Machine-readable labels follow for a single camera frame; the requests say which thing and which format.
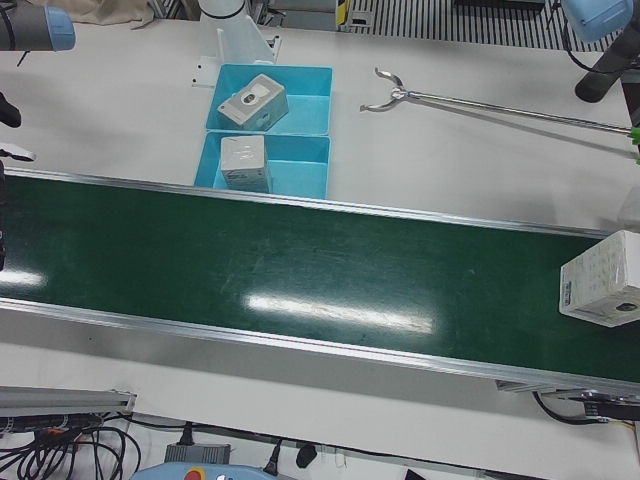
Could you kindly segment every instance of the blue plastic tray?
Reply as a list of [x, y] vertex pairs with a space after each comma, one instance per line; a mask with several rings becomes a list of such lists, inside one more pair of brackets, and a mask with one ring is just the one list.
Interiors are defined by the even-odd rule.
[[[239, 135], [243, 134], [207, 133], [194, 183], [196, 187], [229, 188], [220, 172], [220, 141], [224, 137]], [[271, 172], [271, 193], [326, 198], [331, 145], [329, 137], [265, 135], [264, 141]]]
[[261, 73], [284, 86], [289, 113], [267, 132], [260, 133], [269, 135], [327, 135], [329, 133], [333, 70], [330, 67], [280, 65], [223, 65], [207, 118], [207, 130], [234, 131], [223, 124], [217, 108]]

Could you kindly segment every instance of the metal rod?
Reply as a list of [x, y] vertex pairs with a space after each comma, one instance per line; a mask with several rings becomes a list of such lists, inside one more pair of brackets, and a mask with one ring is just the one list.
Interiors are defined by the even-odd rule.
[[480, 110], [488, 110], [491, 112], [504, 113], [507, 115], [513, 115], [518, 117], [534, 118], [537, 120], [545, 120], [548, 122], [562, 123], [565, 125], [572, 125], [574, 127], [589, 128], [591, 130], [600, 130], [605, 132], [619, 133], [629, 136], [631, 129], [627, 127], [619, 127], [616, 125], [607, 125], [605, 123], [592, 122], [589, 120], [582, 120], [579, 118], [560, 117], [556, 115], [549, 115], [546, 113], [529, 112], [526, 110], [518, 110], [515, 108], [501, 107], [499, 105], [491, 105], [489, 103], [474, 102], [472, 100], [462, 100], [459, 98], [443, 97], [440, 95], [431, 95], [420, 92], [407, 92], [407, 97], [415, 100], [428, 100], [440, 103], [447, 103], [451, 105], [460, 105], [463, 107], [476, 108]]
[[376, 75], [380, 78], [391, 81], [395, 86], [391, 90], [391, 99], [389, 102], [383, 105], [361, 105], [360, 111], [370, 112], [386, 112], [392, 109], [398, 103], [411, 99], [427, 102], [445, 103], [449, 105], [457, 105], [461, 107], [475, 108], [478, 110], [486, 110], [495, 113], [503, 113], [506, 115], [513, 115], [517, 117], [533, 118], [535, 120], [545, 120], [548, 122], [561, 123], [564, 125], [571, 125], [574, 127], [588, 128], [591, 130], [599, 130], [603, 132], [618, 133], [626, 135], [634, 139], [634, 144], [640, 142], [640, 132], [638, 129], [629, 127], [620, 127], [618, 125], [608, 125], [606, 123], [592, 122], [590, 120], [583, 120], [580, 118], [560, 117], [557, 115], [550, 115], [548, 113], [530, 112], [527, 110], [518, 110], [516, 108], [502, 107], [500, 105], [492, 105], [490, 103], [474, 102], [473, 100], [463, 100], [461, 98], [444, 97], [442, 95], [434, 95], [430, 93], [415, 92], [407, 90], [400, 80], [400, 77], [394, 75], [391, 72], [380, 70], [378, 67], [375, 69]]

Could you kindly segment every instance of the control box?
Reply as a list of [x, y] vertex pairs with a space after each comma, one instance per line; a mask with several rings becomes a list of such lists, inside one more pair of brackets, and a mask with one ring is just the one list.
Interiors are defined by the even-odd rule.
[[136, 472], [131, 480], [275, 480], [257, 468], [168, 462]]
[[640, 320], [640, 234], [621, 230], [565, 264], [560, 312], [607, 327]]
[[218, 107], [227, 128], [245, 131], [267, 131], [288, 112], [285, 88], [263, 73]]

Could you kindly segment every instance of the white box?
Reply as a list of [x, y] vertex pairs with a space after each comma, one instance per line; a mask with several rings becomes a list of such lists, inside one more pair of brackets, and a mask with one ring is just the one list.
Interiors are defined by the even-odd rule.
[[261, 73], [225, 100], [218, 112], [233, 129], [264, 132], [289, 112], [289, 104], [284, 87]]
[[616, 327], [640, 320], [640, 234], [621, 230], [562, 267], [560, 312]]
[[264, 137], [224, 137], [220, 145], [220, 171], [232, 190], [270, 193], [271, 175]]

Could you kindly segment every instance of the emergency stop button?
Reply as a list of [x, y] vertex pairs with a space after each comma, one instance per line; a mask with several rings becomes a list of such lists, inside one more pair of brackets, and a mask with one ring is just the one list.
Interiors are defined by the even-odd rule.
[[204, 473], [204, 470], [200, 467], [190, 468], [189, 471], [185, 474], [184, 480], [206, 480], [207, 475]]

